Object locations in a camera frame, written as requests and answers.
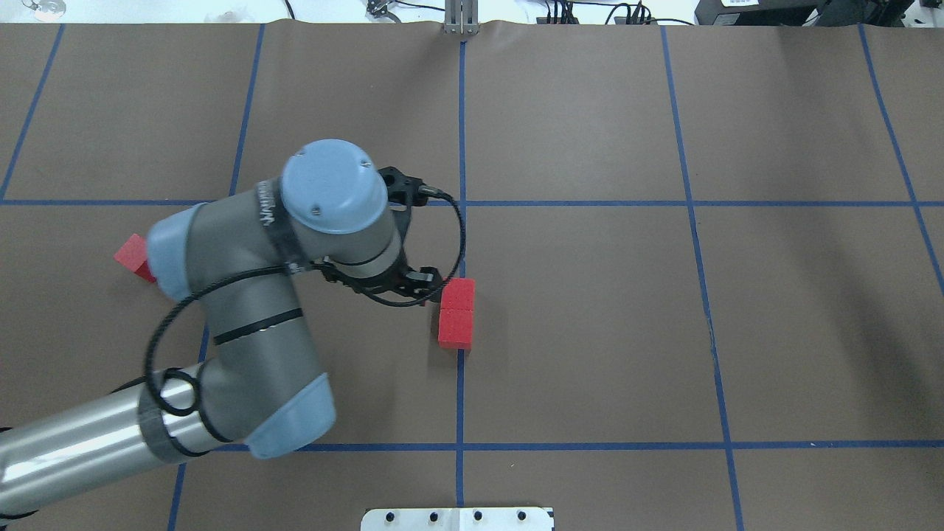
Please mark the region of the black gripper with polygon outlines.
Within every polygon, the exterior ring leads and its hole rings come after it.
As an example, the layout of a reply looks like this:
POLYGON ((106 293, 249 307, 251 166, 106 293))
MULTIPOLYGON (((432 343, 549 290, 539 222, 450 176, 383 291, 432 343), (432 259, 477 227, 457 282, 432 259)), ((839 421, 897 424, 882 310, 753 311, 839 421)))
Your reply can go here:
POLYGON ((400 207, 388 208, 392 219, 390 242, 378 256, 363 263, 342 263, 326 257, 324 279, 341 283, 380 305, 439 303, 445 287, 452 281, 452 274, 443 276, 433 266, 412 268, 404 244, 410 231, 412 209, 425 207, 432 199, 451 205, 452 195, 394 166, 381 168, 380 176, 386 186, 388 202, 400 207))

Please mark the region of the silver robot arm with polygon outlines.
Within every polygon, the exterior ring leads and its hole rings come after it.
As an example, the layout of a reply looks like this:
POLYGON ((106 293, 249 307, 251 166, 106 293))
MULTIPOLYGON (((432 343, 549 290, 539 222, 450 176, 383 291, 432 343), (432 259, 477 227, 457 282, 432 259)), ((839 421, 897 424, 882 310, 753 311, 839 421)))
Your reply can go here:
POLYGON ((465 255, 461 206, 352 142, 319 140, 277 177, 152 226, 146 258, 174 307, 148 339, 142 374, 100 399, 2 433, 2 524, 229 443, 272 459, 336 419, 293 278, 310 270, 387 307, 438 300, 465 255), (451 271, 411 268, 412 209, 457 216, 451 271))

